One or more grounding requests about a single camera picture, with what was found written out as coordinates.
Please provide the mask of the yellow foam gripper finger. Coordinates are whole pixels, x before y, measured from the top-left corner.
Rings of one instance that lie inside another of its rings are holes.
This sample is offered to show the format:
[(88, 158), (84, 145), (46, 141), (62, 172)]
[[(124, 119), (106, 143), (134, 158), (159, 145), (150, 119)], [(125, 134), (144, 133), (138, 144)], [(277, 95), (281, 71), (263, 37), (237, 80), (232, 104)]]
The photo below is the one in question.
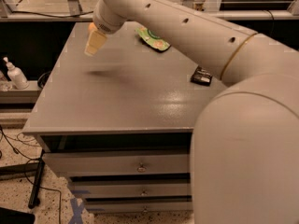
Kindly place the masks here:
[(85, 46), (85, 54), (93, 56), (107, 41), (107, 36), (97, 29), (90, 31), (89, 37)]

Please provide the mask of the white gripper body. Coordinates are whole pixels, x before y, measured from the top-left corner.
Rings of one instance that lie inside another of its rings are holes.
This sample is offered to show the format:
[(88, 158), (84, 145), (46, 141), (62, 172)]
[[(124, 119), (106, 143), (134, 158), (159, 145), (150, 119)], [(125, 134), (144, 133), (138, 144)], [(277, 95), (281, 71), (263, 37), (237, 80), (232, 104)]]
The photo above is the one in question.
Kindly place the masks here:
[(98, 1), (93, 11), (93, 23), (100, 32), (115, 34), (125, 22), (126, 19), (113, 12), (103, 0)]

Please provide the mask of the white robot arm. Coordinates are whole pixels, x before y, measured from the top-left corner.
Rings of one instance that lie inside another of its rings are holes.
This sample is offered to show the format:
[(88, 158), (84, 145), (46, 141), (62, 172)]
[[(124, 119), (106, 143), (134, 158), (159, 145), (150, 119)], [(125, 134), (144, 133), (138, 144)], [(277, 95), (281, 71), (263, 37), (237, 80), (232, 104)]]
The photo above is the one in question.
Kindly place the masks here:
[(100, 0), (90, 54), (137, 21), (226, 85), (192, 132), (195, 224), (299, 224), (299, 52), (167, 0)]

